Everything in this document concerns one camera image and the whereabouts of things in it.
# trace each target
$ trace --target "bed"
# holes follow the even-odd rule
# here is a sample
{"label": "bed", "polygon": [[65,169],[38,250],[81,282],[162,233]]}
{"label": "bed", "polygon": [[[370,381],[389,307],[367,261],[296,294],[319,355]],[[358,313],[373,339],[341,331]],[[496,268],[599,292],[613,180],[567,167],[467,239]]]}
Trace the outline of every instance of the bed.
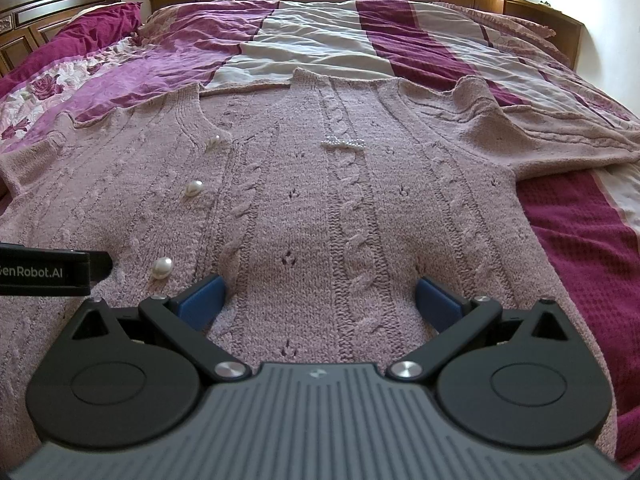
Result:
{"label": "bed", "polygon": [[[62,17],[58,7],[47,7],[54,12],[44,18],[39,14],[39,20],[62,24],[60,30],[2,73],[0,153],[44,138],[61,111],[87,121],[190,82],[215,89],[285,81],[296,67],[358,79],[400,76],[441,91],[477,75],[504,107],[533,104],[619,132],[640,129],[635,115],[567,68],[544,39],[550,30],[522,20],[399,0],[217,0],[165,7],[142,26],[136,3],[101,7],[66,23],[97,3],[74,1],[80,4],[65,7]],[[23,1],[21,9],[36,4]],[[9,23],[17,8],[0,13],[0,23]],[[15,18],[9,20],[14,27]],[[639,182],[640,166],[626,164],[518,185],[540,244],[602,350],[618,432],[616,449],[603,451],[628,467],[640,461],[640,388],[634,380],[640,372]],[[6,207],[12,190],[2,185]],[[18,356],[12,358],[19,366]],[[3,365],[0,384],[4,373]],[[28,432],[20,393],[4,392],[13,403],[3,407],[11,405]],[[4,467],[28,452],[10,438],[1,440]]]}

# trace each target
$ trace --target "metal screw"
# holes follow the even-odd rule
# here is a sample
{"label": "metal screw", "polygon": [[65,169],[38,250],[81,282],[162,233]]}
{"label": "metal screw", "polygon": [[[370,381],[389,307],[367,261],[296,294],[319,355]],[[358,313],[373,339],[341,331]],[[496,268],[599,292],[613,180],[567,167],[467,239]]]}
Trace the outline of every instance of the metal screw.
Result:
{"label": "metal screw", "polygon": [[246,373],[246,366],[236,361],[222,361],[213,369],[220,377],[237,379]]}
{"label": "metal screw", "polygon": [[413,379],[422,373],[422,367],[414,361],[398,361],[390,369],[392,375],[401,379]]}

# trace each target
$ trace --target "wooden headboard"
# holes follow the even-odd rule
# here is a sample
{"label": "wooden headboard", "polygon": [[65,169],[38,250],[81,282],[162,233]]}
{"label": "wooden headboard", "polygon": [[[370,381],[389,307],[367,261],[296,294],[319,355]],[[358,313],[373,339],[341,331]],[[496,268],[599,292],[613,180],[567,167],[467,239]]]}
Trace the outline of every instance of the wooden headboard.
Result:
{"label": "wooden headboard", "polygon": [[0,0],[0,76],[50,41],[80,10],[120,0]]}

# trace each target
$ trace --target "pink sweater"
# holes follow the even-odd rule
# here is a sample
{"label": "pink sweater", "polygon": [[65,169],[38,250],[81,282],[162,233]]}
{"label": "pink sweater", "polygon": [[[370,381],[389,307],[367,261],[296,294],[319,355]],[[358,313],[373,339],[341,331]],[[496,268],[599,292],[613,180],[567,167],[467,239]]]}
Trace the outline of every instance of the pink sweater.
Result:
{"label": "pink sweater", "polygon": [[[323,145],[325,136],[361,139],[364,149]],[[500,109],[472,77],[446,93],[302,70],[290,88],[199,96],[193,84],[91,123],[60,115],[46,140],[1,155],[14,200],[0,239],[109,251],[114,269],[95,293],[112,306],[220,273],[228,298],[209,337],[254,367],[386,366],[434,335],[414,306],[416,279],[428,275],[507,307],[555,296],[606,372],[515,183],[637,161],[638,139],[569,114]],[[194,179],[205,189],[187,197]],[[155,280],[160,256],[175,268]],[[7,467],[38,445],[24,391],[82,299],[0,301]],[[600,439],[609,454],[614,417],[615,407]]]}

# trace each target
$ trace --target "ribbed surface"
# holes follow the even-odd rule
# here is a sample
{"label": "ribbed surface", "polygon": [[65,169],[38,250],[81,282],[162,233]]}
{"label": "ribbed surface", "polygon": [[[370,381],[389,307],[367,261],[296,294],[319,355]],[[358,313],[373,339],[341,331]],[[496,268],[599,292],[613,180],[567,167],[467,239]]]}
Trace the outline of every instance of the ribbed surface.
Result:
{"label": "ribbed surface", "polygon": [[372,365],[264,365],[209,391],[179,430],[148,446],[81,454],[47,444],[15,480],[622,480],[586,446],[519,456],[471,440],[420,386]]}

